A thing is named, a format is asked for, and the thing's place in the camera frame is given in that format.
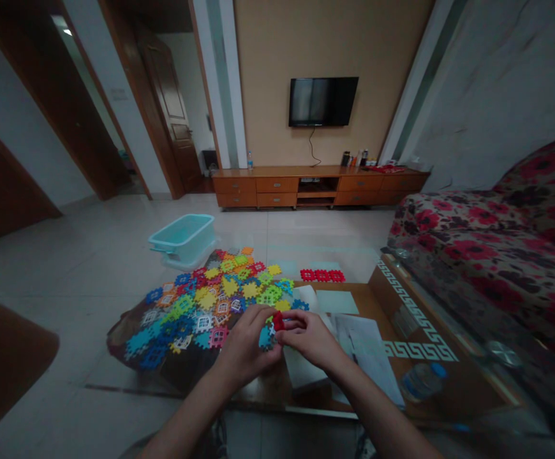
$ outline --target bottle cap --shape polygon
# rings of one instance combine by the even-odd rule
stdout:
[[[432,363],[431,370],[441,379],[445,379],[448,377],[448,372],[443,368],[439,363]]]

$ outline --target plastic bottle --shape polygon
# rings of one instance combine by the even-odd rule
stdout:
[[[399,386],[405,398],[418,403],[441,391],[447,377],[445,368],[439,363],[418,363],[403,375]]]

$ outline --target television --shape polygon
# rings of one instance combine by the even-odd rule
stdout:
[[[358,83],[357,76],[291,79],[288,125],[347,126]]]

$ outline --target beige wall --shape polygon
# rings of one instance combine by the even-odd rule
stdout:
[[[288,127],[290,79],[359,77],[345,127],[312,138],[323,164],[379,156],[433,0],[235,0],[246,142],[255,166],[314,164],[310,127]]]

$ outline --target hand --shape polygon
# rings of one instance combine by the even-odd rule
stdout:
[[[268,352],[258,347],[260,330],[276,312],[267,305],[252,305],[226,337],[214,368],[233,393],[281,359],[281,345],[276,344]]]
[[[338,367],[343,357],[350,360],[318,314],[293,309],[282,312],[282,317],[292,320],[284,322],[286,330],[276,333],[281,345],[294,347],[324,371]]]

